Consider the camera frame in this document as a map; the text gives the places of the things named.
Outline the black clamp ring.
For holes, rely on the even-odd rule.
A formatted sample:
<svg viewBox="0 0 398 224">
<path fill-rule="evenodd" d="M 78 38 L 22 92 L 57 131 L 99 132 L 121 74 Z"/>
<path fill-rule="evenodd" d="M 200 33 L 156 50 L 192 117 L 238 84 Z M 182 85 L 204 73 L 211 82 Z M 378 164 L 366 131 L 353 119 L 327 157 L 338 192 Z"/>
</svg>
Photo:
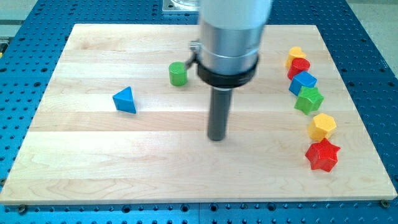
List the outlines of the black clamp ring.
<svg viewBox="0 0 398 224">
<path fill-rule="evenodd" d="M 223 75 L 215 73 L 204 67 L 198 60 L 198 54 L 193 53 L 192 56 L 185 61 L 185 69 L 188 70 L 194 63 L 197 64 L 198 77 L 210 86 L 217 88 L 237 88 L 250 82 L 256 73 L 259 57 L 257 57 L 255 64 L 245 72 L 235 75 Z"/>
</svg>

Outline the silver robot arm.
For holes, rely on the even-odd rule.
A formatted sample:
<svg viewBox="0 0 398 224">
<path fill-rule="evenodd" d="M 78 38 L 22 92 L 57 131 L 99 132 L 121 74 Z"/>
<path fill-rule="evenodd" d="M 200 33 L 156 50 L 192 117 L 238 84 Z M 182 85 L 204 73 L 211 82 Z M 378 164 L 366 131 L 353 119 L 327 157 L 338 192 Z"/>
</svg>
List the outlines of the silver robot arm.
<svg viewBox="0 0 398 224">
<path fill-rule="evenodd" d="M 184 68 L 197 66 L 198 77 L 211 86 L 207 136 L 226 136 L 233 90 L 250 82 L 259 62 L 271 0 L 212 0 L 199 3 L 199 38 Z"/>
</svg>

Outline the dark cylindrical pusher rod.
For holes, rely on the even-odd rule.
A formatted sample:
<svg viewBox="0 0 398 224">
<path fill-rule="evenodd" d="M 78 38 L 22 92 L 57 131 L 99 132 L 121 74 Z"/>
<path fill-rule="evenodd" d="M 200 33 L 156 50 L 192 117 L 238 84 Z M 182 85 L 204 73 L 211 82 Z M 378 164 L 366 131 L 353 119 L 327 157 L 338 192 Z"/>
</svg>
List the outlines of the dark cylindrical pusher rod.
<svg viewBox="0 0 398 224">
<path fill-rule="evenodd" d="M 226 136 L 232 94 L 232 89 L 211 89 L 208 138 L 212 141 L 222 141 Z"/>
</svg>

